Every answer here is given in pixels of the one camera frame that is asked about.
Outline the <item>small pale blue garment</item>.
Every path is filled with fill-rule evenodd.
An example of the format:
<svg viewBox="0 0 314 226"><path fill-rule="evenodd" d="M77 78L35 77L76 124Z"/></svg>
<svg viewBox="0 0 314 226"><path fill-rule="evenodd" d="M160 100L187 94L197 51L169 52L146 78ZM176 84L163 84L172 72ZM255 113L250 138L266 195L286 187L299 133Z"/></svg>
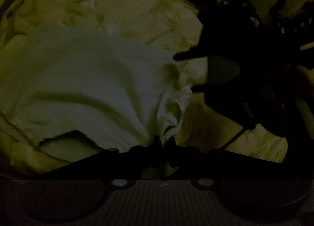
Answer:
<svg viewBox="0 0 314 226"><path fill-rule="evenodd" d="M47 150L77 130L127 152L178 134L192 91L171 53L101 30L54 27L1 52L1 130Z"/></svg>

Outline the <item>floral patterned cream duvet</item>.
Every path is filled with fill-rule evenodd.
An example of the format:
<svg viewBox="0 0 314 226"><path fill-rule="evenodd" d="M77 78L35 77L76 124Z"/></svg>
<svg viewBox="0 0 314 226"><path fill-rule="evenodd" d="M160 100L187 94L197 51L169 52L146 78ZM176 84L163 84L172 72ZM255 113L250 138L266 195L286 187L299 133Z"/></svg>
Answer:
<svg viewBox="0 0 314 226"><path fill-rule="evenodd" d="M1 0L1 52L11 42L23 41L33 32L54 27L101 30L133 38L163 49L174 56L200 44L204 21L196 5L184 0ZM190 89L205 82L203 58L177 62L180 81ZM261 124L244 129L215 108L201 94L193 94L186 108L176 143L186 147L205 134L221 147L239 134L227 149L259 159L281 162L287 141ZM1 154L10 165L24 172L45 173L107 150L77 130L43 141L47 150L17 140L1 130Z"/></svg>

